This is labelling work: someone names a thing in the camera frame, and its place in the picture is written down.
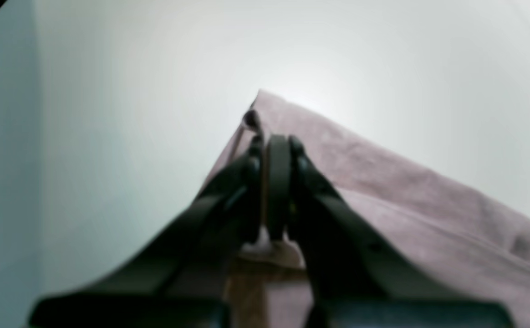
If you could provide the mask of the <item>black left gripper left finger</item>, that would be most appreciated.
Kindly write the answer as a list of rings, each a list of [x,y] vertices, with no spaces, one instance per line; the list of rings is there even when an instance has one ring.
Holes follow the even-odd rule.
[[[219,171],[142,251],[74,292],[41,299],[30,328],[230,328],[229,266],[260,230],[263,141]]]

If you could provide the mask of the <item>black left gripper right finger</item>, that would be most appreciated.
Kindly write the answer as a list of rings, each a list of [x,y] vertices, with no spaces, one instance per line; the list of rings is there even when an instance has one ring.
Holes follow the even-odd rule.
[[[266,226],[300,247],[313,291],[307,328],[512,328],[496,302],[444,286],[357,214],[295,136],[266,147]]]

